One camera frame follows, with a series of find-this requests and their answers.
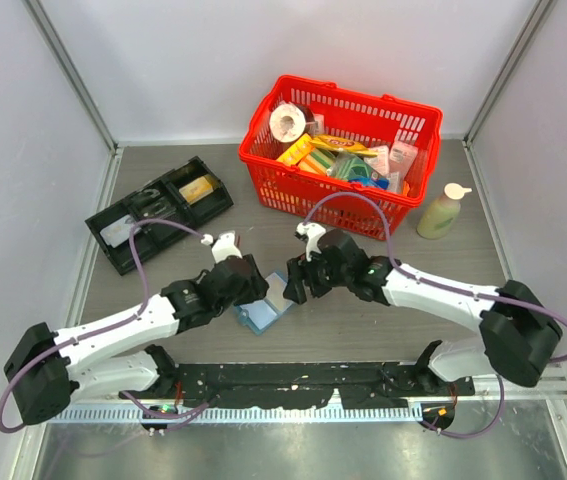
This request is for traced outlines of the white tape roll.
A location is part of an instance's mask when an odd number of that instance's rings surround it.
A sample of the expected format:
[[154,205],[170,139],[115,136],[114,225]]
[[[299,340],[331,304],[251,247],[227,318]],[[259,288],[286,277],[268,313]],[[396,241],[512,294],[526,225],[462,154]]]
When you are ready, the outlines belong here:
[[269,117],[272,136],[282,143],[296,141],[304,133],[306,125],[307,114],[293,103],[280,104]]

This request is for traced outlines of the red plastic shopping basket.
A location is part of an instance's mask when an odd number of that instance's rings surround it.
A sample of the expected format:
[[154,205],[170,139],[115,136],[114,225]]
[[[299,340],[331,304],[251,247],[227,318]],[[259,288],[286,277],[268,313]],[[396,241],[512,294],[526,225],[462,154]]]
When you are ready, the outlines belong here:
[[434,106],[283,75],[238,155],[263,205],[382,240],[423,202],[442,120]]

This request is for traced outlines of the green lotion bottle white cap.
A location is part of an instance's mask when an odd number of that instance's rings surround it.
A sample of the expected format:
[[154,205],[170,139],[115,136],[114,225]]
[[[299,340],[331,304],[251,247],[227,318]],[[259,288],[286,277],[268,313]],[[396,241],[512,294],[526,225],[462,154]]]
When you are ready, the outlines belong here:
[[425,239],[436,240],[451,230],[461,210],[461,200],[473,189],[458,183],[448,183],[442,193],[426,208],[417,225],[417,233]]

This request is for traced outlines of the pink white packet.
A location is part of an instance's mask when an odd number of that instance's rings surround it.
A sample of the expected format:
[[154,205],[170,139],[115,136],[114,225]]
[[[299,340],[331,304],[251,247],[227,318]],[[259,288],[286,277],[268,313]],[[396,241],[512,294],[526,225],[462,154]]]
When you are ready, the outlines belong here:
[[391,145],[388,155],[390,172],[397,172],[405,176],[412,167],[418,153],[419,149],[414,145],[395,141]]

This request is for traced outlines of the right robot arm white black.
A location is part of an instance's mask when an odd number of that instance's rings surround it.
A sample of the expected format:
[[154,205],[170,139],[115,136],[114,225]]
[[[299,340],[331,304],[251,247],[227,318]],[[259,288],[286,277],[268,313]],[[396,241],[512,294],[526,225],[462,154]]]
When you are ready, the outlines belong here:
[[491,373],[532,388],[562,337],[558,322],[542,312],[520,282],[494,287],[426,276],[387,256],[369,256],[349,234],[316,223],[299,224],[295,235],[305,251],[287,262],[285,299],[301,305],[308,297],[345,288],[362,301],[419,310],[473,333],[471,339],[435,340],[425,348],[414,371],[416,386],[425,394]]

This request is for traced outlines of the black compartment tray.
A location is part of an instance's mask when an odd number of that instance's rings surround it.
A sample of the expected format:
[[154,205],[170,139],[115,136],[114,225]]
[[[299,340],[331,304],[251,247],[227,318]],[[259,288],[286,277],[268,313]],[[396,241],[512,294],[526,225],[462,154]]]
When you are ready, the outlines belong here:
[[224,183],[195,156],[89,217],[85,224],[117,273],[125,275],[136,269],[129,246],[134,223],[159,218],[198,229],[232,206]]

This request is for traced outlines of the blue leather card holder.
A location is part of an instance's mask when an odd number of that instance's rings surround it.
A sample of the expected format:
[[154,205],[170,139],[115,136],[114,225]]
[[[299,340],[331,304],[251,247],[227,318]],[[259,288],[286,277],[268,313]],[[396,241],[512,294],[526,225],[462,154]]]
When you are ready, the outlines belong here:
[[235,306],[238,322],[250,329],[255,335],[263,334],[293,305],[283,297],[287,286],[287,276],[274,271],[266,277],[269,285],[266,296],[250,304]]

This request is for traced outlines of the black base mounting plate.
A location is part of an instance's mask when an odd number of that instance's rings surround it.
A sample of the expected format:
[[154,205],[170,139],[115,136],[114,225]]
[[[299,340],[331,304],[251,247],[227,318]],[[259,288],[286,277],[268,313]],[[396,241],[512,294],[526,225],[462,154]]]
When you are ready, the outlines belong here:
[[409,398],[469,397],[474,383],[435,380],[398,362],[181,364],[162,372],[155,386],[126,389],[135,398],[204,402],[224,409],[324,408],[338,394],[345,409],[405,406]]

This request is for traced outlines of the dark brown credit card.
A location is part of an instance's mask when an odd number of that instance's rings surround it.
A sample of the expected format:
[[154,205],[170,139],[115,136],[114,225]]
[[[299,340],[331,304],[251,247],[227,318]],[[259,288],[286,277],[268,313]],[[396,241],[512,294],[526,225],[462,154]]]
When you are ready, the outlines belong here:
[[161,218],[169,219],[172,217],[176,209],[174,205],[166,198],[157,198],[155,201],[138,208],[139,219]]

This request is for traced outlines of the green patterned packet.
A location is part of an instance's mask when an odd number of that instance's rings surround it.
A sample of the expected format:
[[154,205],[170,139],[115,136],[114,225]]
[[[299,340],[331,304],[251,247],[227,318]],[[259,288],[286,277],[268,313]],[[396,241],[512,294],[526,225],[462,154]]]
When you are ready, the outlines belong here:
[[389,180],[364,159],[349,152],[338,153],[332,166],[327,169],[327,175],[348,183],[359,183],[382,190],[386,190],[390,185]]

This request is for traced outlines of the yellow chips bag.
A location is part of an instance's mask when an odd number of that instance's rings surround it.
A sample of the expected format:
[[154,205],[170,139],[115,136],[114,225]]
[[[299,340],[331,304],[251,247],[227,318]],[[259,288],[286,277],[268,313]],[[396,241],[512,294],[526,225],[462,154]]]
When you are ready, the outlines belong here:
[[370,150],[360,142],[328,134],[311,137],[310,143],[316,148],[332,152],[349,152],[364,157],[375,157],[377,155],[375,151]]

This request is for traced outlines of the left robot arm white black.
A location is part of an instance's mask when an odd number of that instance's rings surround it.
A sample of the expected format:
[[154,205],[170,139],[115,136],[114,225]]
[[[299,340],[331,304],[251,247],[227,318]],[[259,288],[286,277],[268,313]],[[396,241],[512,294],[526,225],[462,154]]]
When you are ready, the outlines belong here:
[[8,387],[22,425],[43,423],[60,414],[86,387],[87,370],[142,343],[178,335],[210,323],[233,306],[265,298],[269,285],[252,255],[231,256],[192,279],[174,281],[144,303],[86,325],[53,331],[42,322],[29,327],[8,357]]

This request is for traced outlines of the yellow orange box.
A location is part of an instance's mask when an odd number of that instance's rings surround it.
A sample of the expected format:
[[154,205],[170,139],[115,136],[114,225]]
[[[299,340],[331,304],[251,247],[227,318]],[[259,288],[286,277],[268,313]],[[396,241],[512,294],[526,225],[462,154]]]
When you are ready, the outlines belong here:
[[312,137],[303,134],[277,158],[277,162],[305,172],[327,175],[335,163],[335,157],[314,146]]

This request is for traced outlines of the aluminium frame rail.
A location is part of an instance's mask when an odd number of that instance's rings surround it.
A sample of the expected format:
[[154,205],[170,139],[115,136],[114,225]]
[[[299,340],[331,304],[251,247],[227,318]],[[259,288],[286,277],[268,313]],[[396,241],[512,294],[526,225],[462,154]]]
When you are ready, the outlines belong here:
[[[179,365],[171,365],[167,362],[153,359],[147,353],[115,358],[105,362],[103,366],[92,366],[87,370],[91,377],[81,378],[82,384],[86,388],[72,399],[69,406],[79,403],[118,399],[123,397],[124,394],[130,393],[126,390],[128,387],[143,391],[151,386],[155,386],[163,371],[177,366]],[[457,396],[462,400],[470,398],[494,399],[498,394],[503,393],[507,398],[515,400],[567,398],[567,379],[562,369],[558,366],[551,367],[534,387],[524,387],[508,380],[498,380],[492,374],[465,377],[469,377],[473,381],[475,394],[469,397],[451,394],[447,397]],[[415,397],[409,399],[447,397]]]

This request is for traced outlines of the white card in tray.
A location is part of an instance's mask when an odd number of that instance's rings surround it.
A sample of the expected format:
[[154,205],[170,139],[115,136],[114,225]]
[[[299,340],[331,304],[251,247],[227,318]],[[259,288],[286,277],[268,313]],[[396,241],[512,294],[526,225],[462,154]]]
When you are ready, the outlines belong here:
[[129,240],[130,231],[134,223],[135,220],[132,216],[125,215],[104,227],[99,234],[106,245],[117,248]]

